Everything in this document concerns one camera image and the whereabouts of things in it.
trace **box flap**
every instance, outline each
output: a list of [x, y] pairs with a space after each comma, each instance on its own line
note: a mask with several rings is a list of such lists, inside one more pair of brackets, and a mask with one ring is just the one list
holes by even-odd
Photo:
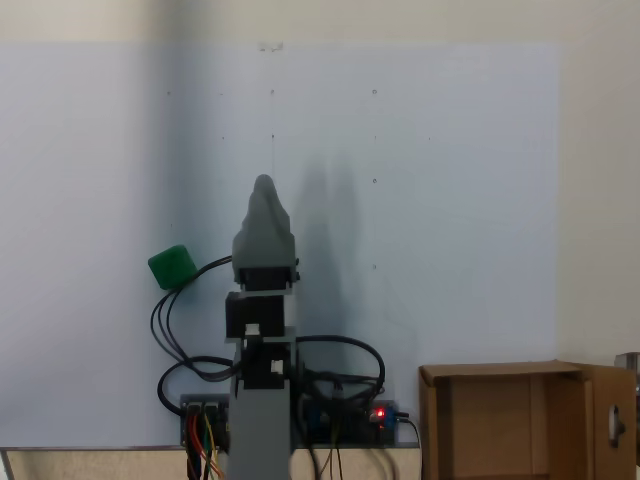
[[[579, 364], [576, 366], [580, 367], [593, 383], [596, 480], [634, 480], [636, 478], [635, 372], [616, 367]], [[620, 430], [620, 425], [625, 426], [624, 433]]]
[[575, 365], [558, 360], [549, 362], [484, 363], [478, 365], [424, 365], [420, 367], [420, 375], [428, 385], [433, 385], [434, 380], [438, 377], [579, 373], [581, 371]]

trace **wire bundle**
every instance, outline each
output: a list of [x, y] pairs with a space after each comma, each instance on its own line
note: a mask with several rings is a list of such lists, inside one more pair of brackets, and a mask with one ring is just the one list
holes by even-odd
[[[204, 424], [203, 427], [203, 441], [200, 442], [198, 438], [198, 420]], [[209, 419], [206, 414], [203, 415], [190, 415], [186, 418], [185, 421], [185, 433], [187, 437], [187, 441], [185, 442], [187, 448], [187, 460], [189, 462], [189, 471], [190, 475], [193, 476], [194, 480], [200, 479], [200, 462], [193, 462], [191, 460], [190, 450], [193, 449], [195, 451], [196, 457], [200, 457], [205, 462], [205, 470], [204, 470], [204, 479], [207, 480], [209, 478], [209, 471], [213, 471], [218, 479], [224, 480], [224, 473], [222, 469], [218, 465], [218, 453], [216, 450], [216, 444], [213, 438], [213, 430], [211, 429], [211, 424], [209, 423]]]
[[[252, 358], [251, 351], [248, 351], [247, 354], [243, 356], [244, 358], [243, 361], [240, 361], [236, 364], [234, 364], [231, 360], [228, 360], [226, 358], [220, 358], [220, 357], [211, 357], [211, 356], [204, 356], [204, 355], [197, 356], [197, 357], [190, 357], [189, 355], [186, 354], [182, 346], [176, 340], [176, 337], [174, 336], [173, 332], [171, 331], [171, 311], [173, 310], [173, 306], [176, 300], [178, 299], [180, 294], [184, 291], [184, 289], [187, 288], [189, 285], [191, 285], [193, 282], [195, 282], [204, 273], [216, 267], [219, 267], [221, 265], [225, 265], [229, 262], [231, 262], [230, 256], [221, 258], [219, 260], [216, 260], [215, 262], [211, 262], [205, 265], [200, 270], [198, 270], [198, 272], [193, 277], [191, 277], [187, 282], [185, 282], [183, 285], [171, 290], [164, 297], [162, 297], [162, 299], [156, 304], [155, 308], [151, 312], [151, 333], [153, 334], [153, 338], [156, 340], [158, 345], [160, 345], [160, 348], [162, 348], [168, 355], [170, 355], [173, 359], [175, 359], [178, 362], [175, 365], [173, 365], [171, 368], [169, 368], [162, 375], [162, 377], [160, 378], [160, 381], [158, 382], [158, 390], [157, 390], [158, 398], [160, 399], [160, 402], [162, 403], [162, 405], [164, 405], [165, 408], [167, 408], [170, 412], [175, 413], [176, 415], [185, 416], [186, 412], [185, 410], [179, 408], [177, 405], [172, 404], [164, 394], [164, 382], [173, 371], [175, 371], [180, 367], [186, 367], [189, 370], [195, 372], [202, 380], [205, 380], [207, 382], [223, 382], [235, 376], [244, 367], [245, 363], [250, 361]], [[165, 321], [166, 329], [165, 329], [165, 325], [163, 324], [163, 321], [162, 321], [162, 309], [166, 304], [166, 302], [169, 300], [169, 298], [171, 298], [171, 301], [169, 303], [169, 308], [166, 314], [166, 321]], [[158, 335], [156, 334], [156, 330], [155, 330], [156, 319], [158, 322], [158, 326], [160, 328], [160, 332], [162, 333], [162, 336], [166, 343], [163, 343], [158, 337]], [[219, 372], [207, 372], [198, 368], [196, 366], [197, 363], [210, 363], [210, 364], [220, 365], [227, 368]]]

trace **yellow wire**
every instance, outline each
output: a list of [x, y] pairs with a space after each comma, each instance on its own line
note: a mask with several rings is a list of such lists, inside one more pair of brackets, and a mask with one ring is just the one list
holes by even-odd
[[213, 458], [214, 458], [216, 467], [218, 467], [218, 451], [216, 450], [216, 444], [213, 441], [213, 431], [211, 430], [211, 424], [209, 423], [209, 419], [207, 418], [206, 415], [204, 416], [204, 421], [207, 424], [207, 429], [209, 430], [209, 438], [211, 439], [211, 450], [213, 452]]

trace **orange wire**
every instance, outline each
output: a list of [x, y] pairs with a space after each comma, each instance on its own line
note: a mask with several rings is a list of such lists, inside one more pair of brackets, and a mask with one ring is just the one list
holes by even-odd
[[[204, 454], [204, 448], [202, 448], [202, 444], [200, 443], [200, 440], [198, 439], [198, 434], [196, 433], [198, 431], [198, 428], [196, 426], [197, 419], [198, 419], [198, 416], [194, 415], [193, 422], [191, 425], [191, 438], [192, 438], [192, 442], [196, 447], [196, 450], [198, 450], [198, 453], [206, 462], [207, 456]], [[213, 471], [216, 472], [220, 478], [224, 478], [224, 473], [222, 473], [222, 471], [216, 466], [215, 463], [209, 462], [209, 464], [211, 465], [211, 468], [213, 469]]]

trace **red wire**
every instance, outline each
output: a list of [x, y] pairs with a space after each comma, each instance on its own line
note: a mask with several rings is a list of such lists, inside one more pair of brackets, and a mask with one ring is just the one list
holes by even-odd
[[[189, 435], [189, 441], [193, 443], [193, 436], [191, 435], [191, 423], [189, 422], [189, 420], [190, 418], [187, 418], [186, 421], [187, 434]], [[193, 463], [191, 462], [191, 455], [189, 455], [189, 451], [187, 451], [187, 465], [189, 466], [189, 470], [191, 471], [191, 475], [193, 476], [193, 478], [197, 479], [198, 476], [196, 475], [196, 471], [193, 468]]]
[[[191, 434], [191, 443], [193, 443], [193, 445], [196, 447], [196, 450], [198, 450], [198, 452], [200, 453], [200, 456], [202, 456], [204, 458], [204, 461], [206, 462], [207, 456], [204, 453], [204, 448], [202, 448], [202, 444], [200, 443], [200, 440], [198, 440], [198, 435], [196, 435], [195, 433], [198, 431], [198, 428], [196, 426], [197, 421], [198, 421], [198, 416], [194, 415], [193, 421], [190, 425], [191, 428], [189, 429], [189, 433]], [[213, 468], [213, 471], [218, 474], [219, 477], [223, 476], [222, 472], [215, 464], [212, 463], [211, 467]]]

